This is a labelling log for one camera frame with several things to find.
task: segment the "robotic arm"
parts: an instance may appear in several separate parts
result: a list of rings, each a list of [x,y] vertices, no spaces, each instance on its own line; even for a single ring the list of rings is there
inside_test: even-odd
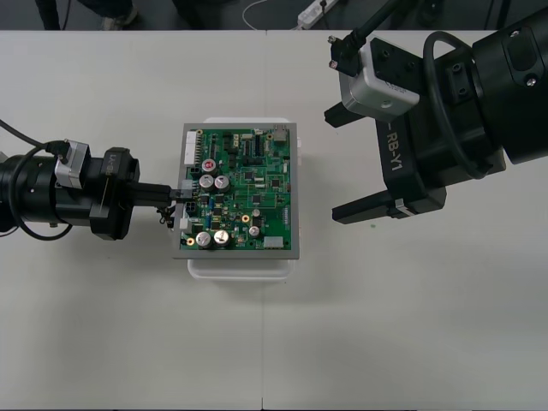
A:
[[[43,144],[0,121],[0,126],[35,146],[25,156],[0,153],[0,236],[17,228],[44,241],[65,236],[72,226],[89,226],[105,240],[121,240],[128,233],[135,206],[152,206],[162,222],[173,224],[174,200],[190,191],[139,182],[139,160],[127,148],[111,148],[103,158],[91,156],[87,144],[53,141]],[[54,157],[35,157],[46,150]],[[67,224],[59,235],[42,236],[25,222]]]
[[[417,57],[371,34],[401,3],[390,0],[345,39],[329,37],[342,102],[333,127],[376,120],[387,190],[333,209],[339,223],[406,218],[444,207],[445,187],[548,155],[548,9],[472,47],[435,32]],[[434,59],[438,41],[455,49]]]

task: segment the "power strip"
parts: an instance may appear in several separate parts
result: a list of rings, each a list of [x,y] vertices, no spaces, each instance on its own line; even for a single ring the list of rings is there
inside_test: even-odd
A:
[[[316,24],[319,19],[322,18],[322,6],[319,4],[321,0],[314,0],[314,2],[307,7],[305,11],[299,14],[297,19],[298,28],[300,30],[308,30]],[[327,0],[325,5],[325,13],[337,4],[339,0]]]

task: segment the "capacitor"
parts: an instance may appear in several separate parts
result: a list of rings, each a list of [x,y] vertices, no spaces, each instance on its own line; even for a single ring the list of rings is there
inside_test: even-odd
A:
[[[215,187],[219,193],[226,193],[230,189],[230,180],[227,176],[219,176],[215,179]]]
[[[251,227],[249,227],[248,233],[252,238],[257,238],[260,235],[260,229],[259,227],[252,225]]]
[[[213,239],[220,247],[226,247],[230,241],[230,235],[224,229],[215,232]]]
[[[206,174],[214,176],[217,173],[217,163],[215,163],[215,160],[213,160],[212,158],[208,158],[202,163],[202,170]]]
[[[200,187],[206,192],[212,191],[215,188],[215,180],[210,175],[204,174],[200,177]]]
[[[211,241],[211,235],[205,231],[198,233],[196,236],[196,244],[202,248],[211,247],[213,241]]]

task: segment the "white table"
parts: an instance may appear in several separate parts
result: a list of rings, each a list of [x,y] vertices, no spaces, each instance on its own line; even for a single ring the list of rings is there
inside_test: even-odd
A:
[[[548,160],[451,187],[442,211],[332,222],[384,184],[373,121],[323,121],[326,35],[0,35],[1,118],[129,147],[143,182],[176,183],[182,124],[208,116],[286,116],[303,150],[287,283],[195,282],[151,210],[124,241],[2,241],[0,408],[546,409]],[[417,53],[426,37],[380,35]]]

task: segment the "circuit board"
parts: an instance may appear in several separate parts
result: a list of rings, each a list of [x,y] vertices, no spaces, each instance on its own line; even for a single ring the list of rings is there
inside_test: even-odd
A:
[[[283,125],[187,131],[184,177],[193,197],[181,250],[292,249],[291,138]]]

